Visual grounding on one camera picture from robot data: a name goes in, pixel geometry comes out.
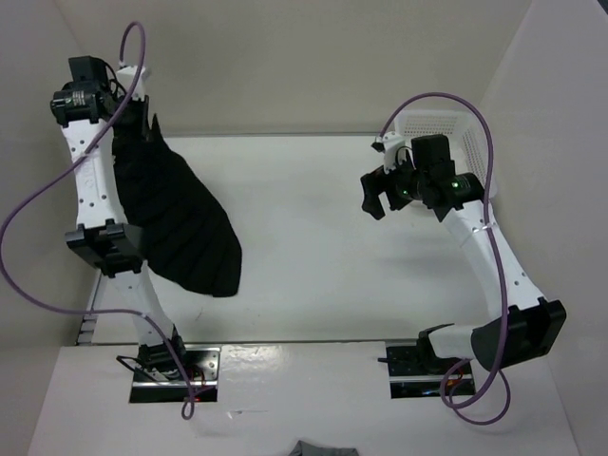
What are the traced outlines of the black pleated skirt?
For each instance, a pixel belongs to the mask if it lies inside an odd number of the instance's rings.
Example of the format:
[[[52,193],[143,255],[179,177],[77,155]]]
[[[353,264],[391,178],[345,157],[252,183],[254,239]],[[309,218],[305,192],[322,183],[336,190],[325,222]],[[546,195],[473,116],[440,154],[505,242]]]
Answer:
[[[149,268],[184,290],[238,293],[242,248],[228,214],[167,142],[113,138],[114,174],[128,222],[142,228]]]

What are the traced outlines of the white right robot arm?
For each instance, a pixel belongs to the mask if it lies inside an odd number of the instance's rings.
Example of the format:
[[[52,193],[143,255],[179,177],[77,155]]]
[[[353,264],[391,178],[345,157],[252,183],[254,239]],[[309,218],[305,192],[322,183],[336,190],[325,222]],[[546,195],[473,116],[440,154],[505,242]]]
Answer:
[[[479,327],[447,323],[421,331],[416,341],[419,368],[436,373],[449,359],[473,359],[491,371],[546,356],[566,310],[559,300],[547,299],[524,272],[491,207],[484,205],[482,183],[473,173],[457,171],[447,136],[407,141],[391,132],[371,146],[384,162],[360,180],[363,211],[382,219],[382,195],[392,211],[423,203],[464,252],[489,315],[488,323]]]

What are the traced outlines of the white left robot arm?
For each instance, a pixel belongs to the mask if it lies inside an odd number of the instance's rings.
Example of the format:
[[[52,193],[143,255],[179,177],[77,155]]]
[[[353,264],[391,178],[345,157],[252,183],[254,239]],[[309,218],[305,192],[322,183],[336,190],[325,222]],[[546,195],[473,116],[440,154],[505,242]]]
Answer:
[[[145,68],[123,66],[109,74],[96,57],[72,57],[72,79],[55,92],[51,112],[70,150],[78,196],[75,230],[67,247],[113,284],[133,313],[139,341],[135,372],[149,381],[181,378],[189,367],[181,337],[163,311],[143,257],[140,227],[128,222],[114,174],[117,130],[149,137]]]

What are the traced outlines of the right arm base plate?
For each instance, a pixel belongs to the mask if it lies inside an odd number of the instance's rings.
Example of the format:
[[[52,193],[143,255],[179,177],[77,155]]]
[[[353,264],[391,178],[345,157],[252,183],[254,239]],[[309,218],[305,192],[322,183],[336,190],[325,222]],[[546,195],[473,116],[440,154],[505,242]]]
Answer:
[[[424,365],[413,340],[387,342],[385,351],[377,361],[387,367],[391,399],[440,397],[446,372],[458,362],[439,358]]]

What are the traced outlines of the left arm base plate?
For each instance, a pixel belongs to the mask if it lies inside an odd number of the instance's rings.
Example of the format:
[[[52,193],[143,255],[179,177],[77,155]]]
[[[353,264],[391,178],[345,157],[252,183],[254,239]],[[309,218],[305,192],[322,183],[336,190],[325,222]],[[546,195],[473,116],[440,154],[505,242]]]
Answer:
[[[187,345],[183,358],[186,374],[195,390],[196,403],[216,403],[219,392],[220,347]],[[130,404],[180,403],[187,387],[176,368],[167,372],[144,367],[137,358],[125,356],[132,372]]]

